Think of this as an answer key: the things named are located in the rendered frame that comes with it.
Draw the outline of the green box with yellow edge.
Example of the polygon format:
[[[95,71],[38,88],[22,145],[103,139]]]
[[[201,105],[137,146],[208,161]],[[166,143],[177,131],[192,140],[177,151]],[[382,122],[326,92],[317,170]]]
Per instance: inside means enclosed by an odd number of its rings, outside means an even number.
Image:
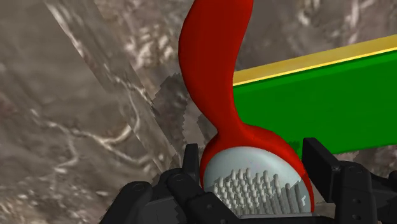
[[[297,152],[306,137],[332,153],[397,144],[397,34],[237,71],[243,122]]]

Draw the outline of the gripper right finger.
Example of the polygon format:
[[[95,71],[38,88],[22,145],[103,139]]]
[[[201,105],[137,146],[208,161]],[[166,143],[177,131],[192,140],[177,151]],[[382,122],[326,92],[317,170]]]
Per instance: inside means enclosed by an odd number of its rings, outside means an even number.
[[[310,180],[335,215],[316,224],[397,224],[397,171],[387,178],[361,164],[336,159],[316,138],[303,140],[302,163]]]

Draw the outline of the red brush with grey bristles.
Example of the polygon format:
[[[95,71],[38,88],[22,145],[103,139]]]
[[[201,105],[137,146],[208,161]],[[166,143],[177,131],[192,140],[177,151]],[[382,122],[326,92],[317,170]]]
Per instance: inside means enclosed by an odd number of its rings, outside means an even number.
[[[187,90],[216,127],[200,161],[200,184],[235,214],[310,213],[314,193],[292,147],[276,133],[244,123],[233,74],[253,0],[194,0],[179,37]]]

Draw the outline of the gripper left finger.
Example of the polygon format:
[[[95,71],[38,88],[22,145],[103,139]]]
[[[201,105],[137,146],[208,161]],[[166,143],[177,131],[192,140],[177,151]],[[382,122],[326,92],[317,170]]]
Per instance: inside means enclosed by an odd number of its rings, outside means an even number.
[[[163,172],[155,186],[126,184],[99,224],[239,224],[239,218],[200,187],[199,148],[187,144],[181,168]]]

